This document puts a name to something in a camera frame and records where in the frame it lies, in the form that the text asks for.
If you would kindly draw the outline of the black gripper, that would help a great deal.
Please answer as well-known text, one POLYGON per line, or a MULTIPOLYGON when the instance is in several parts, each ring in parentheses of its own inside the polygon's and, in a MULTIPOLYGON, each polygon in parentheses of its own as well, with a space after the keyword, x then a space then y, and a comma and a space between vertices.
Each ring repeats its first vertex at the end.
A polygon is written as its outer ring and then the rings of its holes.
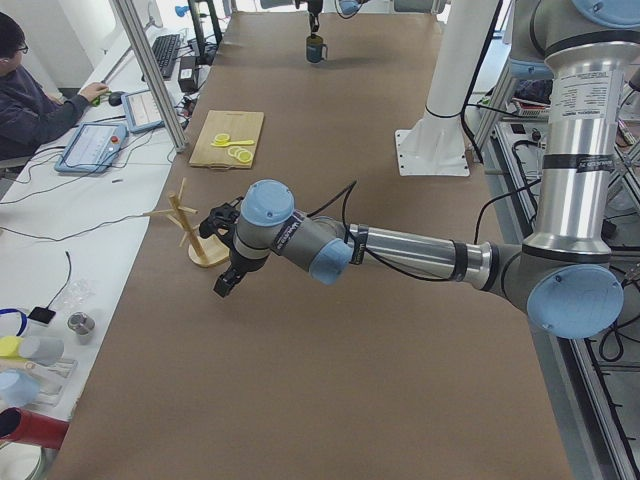
POLYGON ((320 28, 319 16, 323 11, 322 0, 307 0, 307 12, 309 18, 310 34, 315 35, 320 28))
POLYGON ((226 297, 247 273, 264 266, 265 252, 251 250, 250 256, 247 256, 237 250, 231 234, 218 235, 218 239, 229 249, 230 266, 219 275, 213 291, 220 297, 226 297))

